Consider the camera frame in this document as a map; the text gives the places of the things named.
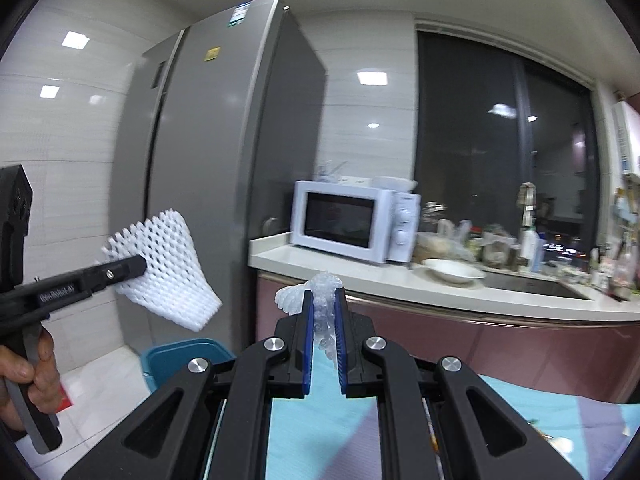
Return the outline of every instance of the pink cabinet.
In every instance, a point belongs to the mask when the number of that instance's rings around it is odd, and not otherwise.
[[[273,335],[277,320],[286,316],[274,297],[291,283],[258,278],[259,340]],[[461,310],[347,295],[350,309],[369,316],[378,335],[421,359],[454,355],[478,374],[609,402],[624,402],[640,376],[640,323],[589,326],[509,317],[483,322]]]

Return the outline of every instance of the white bowl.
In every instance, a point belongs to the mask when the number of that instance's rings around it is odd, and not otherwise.
[[[462,262],[452,260],[423,260],[422,264],[436,276],[449,283],[469,283],[474,280],[482,280],[486,274]]]
[[[414,190],[418,183],[408,178],[399,178],[396,176],[375,176],[371,179],[370,186],[382,189],[391,189],[393,191],[403,191],[409,193]]]

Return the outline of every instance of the water heater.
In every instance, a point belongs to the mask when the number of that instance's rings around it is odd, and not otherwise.
[[[640,114],[627,102],[613,105],[622,174],[640,183]]]

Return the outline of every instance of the kitchen sink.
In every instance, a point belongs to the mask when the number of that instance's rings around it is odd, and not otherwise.
[[[572,298],[574,300],[588,300],[579,292],[559,282],[539,280],[528,276],[513,276],[488,272],[484,280],[484,286],[489,288],[501,288],[503,290],[516,290],[517,292],[529,292],[530,294],[542,294],[543,296],[557,296],[560,298]]]

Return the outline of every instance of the blue cloth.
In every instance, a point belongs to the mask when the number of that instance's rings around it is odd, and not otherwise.
[[[573,449],[564,456],[585,480],[602,480],[640,426],[638,404],[483,379],[539,431],[570,440]],[[334,364],[315,348],[306,399],[273,400],[266,479],[381,479],[377,417],[375,399],[342,396]]]

